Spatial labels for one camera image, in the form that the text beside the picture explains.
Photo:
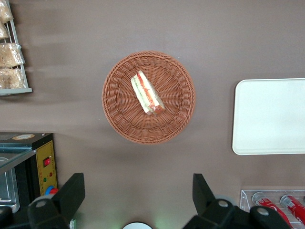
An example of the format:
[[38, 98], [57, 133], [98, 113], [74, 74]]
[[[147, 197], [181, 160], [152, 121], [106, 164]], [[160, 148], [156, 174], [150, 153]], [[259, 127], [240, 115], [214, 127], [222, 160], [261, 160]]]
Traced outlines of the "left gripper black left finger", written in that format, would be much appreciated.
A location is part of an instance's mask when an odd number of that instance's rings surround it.
[[35, 199], [27, 210], [32, 229], [68, 229], [70, 221], [85, 199], [84, 174], [75, 173], [59, 189]]

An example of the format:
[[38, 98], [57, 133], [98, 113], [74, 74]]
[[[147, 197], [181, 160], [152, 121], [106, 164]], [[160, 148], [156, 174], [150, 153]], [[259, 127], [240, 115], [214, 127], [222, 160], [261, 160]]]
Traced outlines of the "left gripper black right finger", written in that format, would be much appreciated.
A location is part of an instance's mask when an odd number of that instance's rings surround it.
[[193, 202], [197, 215], [185, 229], [249, 229], [248, 213], [229, 200], [216, 198], [202, 174], [193, 175]]

